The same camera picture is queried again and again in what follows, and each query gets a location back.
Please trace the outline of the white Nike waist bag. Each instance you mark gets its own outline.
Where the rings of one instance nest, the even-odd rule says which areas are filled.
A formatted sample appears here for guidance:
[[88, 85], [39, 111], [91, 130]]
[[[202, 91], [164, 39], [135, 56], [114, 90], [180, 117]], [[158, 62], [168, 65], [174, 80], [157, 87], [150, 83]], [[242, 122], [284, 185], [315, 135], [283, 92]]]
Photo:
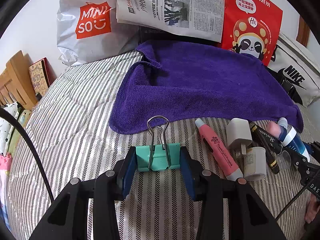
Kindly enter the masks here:
[[299, 42], [280, 33], [268, 64], [291, 99], [308, 107], [319, 99], [319, 64]]

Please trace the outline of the pink highlighter pen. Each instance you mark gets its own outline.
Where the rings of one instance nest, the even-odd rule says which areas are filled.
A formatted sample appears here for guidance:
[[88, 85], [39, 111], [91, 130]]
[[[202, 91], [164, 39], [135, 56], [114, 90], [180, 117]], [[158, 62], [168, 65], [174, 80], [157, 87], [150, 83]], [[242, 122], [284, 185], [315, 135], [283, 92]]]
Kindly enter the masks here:
[[195, 120], [195, 125], [199, 130], [202, 141], [206, 144], [219, 167], [223, 171], [226, 179], [236, 181], [243, 178], [240, 167], [231, 156], [225, 145], [215, 131], [205, 124], [200, 118]]

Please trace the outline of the clear plastic cap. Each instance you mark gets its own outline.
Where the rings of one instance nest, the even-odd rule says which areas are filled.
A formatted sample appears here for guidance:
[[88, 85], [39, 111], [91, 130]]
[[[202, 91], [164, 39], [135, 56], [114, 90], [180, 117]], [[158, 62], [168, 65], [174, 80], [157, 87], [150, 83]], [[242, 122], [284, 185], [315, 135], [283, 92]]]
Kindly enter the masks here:
[[281, 171], [286, 170], [291, 166], [291, 157], [286, 150], [283, 150], [279, 155], [276, 155], [275, 160]]

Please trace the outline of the green binder clip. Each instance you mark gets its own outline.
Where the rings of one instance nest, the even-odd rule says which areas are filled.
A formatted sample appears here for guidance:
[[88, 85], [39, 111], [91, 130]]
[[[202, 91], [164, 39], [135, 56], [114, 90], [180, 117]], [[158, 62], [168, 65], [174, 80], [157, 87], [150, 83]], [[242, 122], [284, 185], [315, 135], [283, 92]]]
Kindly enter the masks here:
[[[163, 119], [164, 128], [161, 128], [159, 135], [160, 144], [155, 144], [155, 134], [150, 123], [154, 119]], [[139, 172], [164, 171], [180, 169], [180, 143], [167, 143], [165, 132], [169, 126], [169, 120], [161, 115], [151, 117], [147, 121], [148, 134], [151, 137], [151, 144], [136, 146], [137, 167]]]

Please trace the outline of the white Miniso plastic bag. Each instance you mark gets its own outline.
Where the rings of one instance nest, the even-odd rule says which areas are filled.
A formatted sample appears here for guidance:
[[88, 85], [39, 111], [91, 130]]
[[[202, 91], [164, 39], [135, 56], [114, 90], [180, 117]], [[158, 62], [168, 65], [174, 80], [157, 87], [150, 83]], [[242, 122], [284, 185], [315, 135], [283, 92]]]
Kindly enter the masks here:
[[76, 66], [120, 55], [138, 45], [139, 27], [116, 19], [117, 0], [59, 0], [60, 60]]

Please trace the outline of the folded newspaper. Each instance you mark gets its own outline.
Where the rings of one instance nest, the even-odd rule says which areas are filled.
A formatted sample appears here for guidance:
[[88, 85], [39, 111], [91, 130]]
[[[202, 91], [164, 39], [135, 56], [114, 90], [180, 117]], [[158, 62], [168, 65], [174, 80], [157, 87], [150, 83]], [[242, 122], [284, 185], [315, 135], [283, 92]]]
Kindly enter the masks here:
[[117, 0], [119, 23], [221, 42], [225, 0]]

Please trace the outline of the striped quilt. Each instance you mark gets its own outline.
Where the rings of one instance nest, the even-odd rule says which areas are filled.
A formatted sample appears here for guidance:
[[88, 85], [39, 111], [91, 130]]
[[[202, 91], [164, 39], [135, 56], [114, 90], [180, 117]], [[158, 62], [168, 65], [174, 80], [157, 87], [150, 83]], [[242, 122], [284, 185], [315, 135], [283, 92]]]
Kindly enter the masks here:
[[[54, 197], [72, 178], [97, 178], [124, 159], [130, 146], [148, 144], [147, 131], [134, 135], [114, 132], [108, 125], [113, 103], [128, 69], [140, 61], [139, 52], [81, 66], [68, 67], [37, 104], [27, 125]], [[201, 141], [194, 119], [169, 124], [168, 142], [186, 146], [203, 168], [223, 177]], [[302, 188], [292, 165], [250, 183], [276, 217]], [[305, 191], [278, 220], [287, 239], [301, 239], [310, 200]], [[16, 239], [29, 239], [50, 206], [50, 199], [32, 153], [23, 138], [13, 156], [8, 185], [8, 217]], [[131, 191], [116, 202], [120, 239], [195, 239], [201, 202], [193, 202], [179, 170], [136, 171]]]

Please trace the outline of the small white jar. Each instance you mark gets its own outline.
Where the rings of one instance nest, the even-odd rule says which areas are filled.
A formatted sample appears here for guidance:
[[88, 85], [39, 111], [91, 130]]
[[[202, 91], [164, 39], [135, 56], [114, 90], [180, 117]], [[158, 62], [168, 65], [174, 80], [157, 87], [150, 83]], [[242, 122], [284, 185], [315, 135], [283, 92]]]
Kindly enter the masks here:
[[266, 177], [266, 151], [263, 147], [252, 147], [244, 156], [244, 178], [258, 181]]

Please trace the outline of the white USB charger plug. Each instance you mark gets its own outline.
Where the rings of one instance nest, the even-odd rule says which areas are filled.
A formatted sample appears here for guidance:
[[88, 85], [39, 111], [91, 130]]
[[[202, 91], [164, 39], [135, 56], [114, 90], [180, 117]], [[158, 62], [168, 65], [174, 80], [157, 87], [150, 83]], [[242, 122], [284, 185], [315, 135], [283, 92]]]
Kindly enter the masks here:
[[233, 118], [226, 127], [227, 147], [235, 150], [236, 157], [247, 154], [247, 146], [252, 143], [249, 122], [245, 119]]

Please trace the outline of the wooden chair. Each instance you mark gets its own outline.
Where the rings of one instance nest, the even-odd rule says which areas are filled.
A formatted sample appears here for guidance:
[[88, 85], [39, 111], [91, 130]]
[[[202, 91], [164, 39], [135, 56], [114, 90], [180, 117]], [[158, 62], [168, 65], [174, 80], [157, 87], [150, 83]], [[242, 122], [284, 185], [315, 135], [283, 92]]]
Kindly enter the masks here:
[[19, 50], [6, 63], [1, 72], [1, 107], [18, 102], [25, 109], [32, 110], [38, 100], [29, 75], [29, 60]]

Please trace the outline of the red panda paper bag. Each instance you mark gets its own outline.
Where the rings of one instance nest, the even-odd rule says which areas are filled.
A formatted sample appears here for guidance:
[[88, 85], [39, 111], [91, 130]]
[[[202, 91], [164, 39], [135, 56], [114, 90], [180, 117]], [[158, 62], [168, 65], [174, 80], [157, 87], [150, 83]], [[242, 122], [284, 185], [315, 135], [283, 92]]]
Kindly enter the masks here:
[[250, 54], [267, 66], [280, 33], [283, 11], [270, 0], [225, 0], [222, 49]]

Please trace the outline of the black gold tube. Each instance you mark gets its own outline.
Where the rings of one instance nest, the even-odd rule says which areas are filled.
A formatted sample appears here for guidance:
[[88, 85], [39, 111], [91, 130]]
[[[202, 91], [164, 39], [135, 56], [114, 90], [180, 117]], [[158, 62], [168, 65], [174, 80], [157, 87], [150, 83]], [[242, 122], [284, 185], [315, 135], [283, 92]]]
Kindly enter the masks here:
[[264, 139], [263, 135], [258, 131], [258, 126], [252, 122], [249, 121], [249, 128], [251, 130], [251, 133], [254, 137], [254, 141], [257, 142], [261, 147], [263, 147], [266, 151], [266, 162], [271, 169], [273, 174], [278, 174], [280, 171], [280, 168], [278, 166], [277, 161], [275, 160], [273, 154], [271, 153], [270, 147], [267, 143], [267, 141]]

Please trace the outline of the blue white bottle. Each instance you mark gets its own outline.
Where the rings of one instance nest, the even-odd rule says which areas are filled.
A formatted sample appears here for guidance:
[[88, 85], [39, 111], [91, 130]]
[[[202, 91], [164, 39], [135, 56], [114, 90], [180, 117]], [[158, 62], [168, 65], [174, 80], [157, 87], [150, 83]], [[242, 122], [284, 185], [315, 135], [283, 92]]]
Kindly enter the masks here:
[[278, 139], [281, 141], [282, 145], [306, 157], [307, 161], [310, 162], [308, 150], [300, 139], [295, 128], [291, 127], [291, 129], [288, 129], [286, 118], [280, 118], [277, 124], [280, 126], [280, 135]]

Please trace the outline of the patterned brown book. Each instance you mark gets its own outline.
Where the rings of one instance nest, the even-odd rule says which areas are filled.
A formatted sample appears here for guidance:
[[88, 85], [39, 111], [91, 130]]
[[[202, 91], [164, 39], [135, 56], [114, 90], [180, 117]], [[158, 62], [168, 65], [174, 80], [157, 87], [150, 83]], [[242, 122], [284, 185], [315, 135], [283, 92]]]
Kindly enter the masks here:
[[35, 62], [29, 66], [28, 70], [35, 94], [44, 96], [52, 84], [47, 58], [44, 57]]

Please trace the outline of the pink eraser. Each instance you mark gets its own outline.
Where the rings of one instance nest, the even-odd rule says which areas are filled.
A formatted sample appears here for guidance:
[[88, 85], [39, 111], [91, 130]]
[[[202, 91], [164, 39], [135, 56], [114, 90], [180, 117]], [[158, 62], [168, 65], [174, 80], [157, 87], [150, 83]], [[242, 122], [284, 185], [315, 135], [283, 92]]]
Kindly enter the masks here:
[[267, 124], [267, 128], [266, 128], [266, 131], [276, 137], [276, 138], [279, 138], [281, 136], [281, 134], [283, 133], [283, 130], [282, 130], [282, 127], [279, 126], [277, 123], [275, 123], [274, 121], [270, 121], [268, 124]]

